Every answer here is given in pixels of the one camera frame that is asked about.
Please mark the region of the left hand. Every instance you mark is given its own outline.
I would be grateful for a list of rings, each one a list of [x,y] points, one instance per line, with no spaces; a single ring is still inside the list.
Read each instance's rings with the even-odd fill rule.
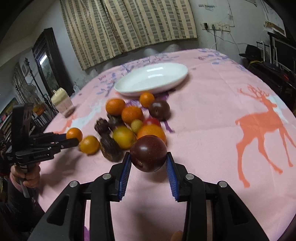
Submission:
[[[16,189],[21,191],[21,185],[19,180],[24,179],[23,185],[28,188],[37,188],[40,184],[40,163],[36,163],[34,168],[28,172],[24,173],[18,166],[11,166],[10,180]]]

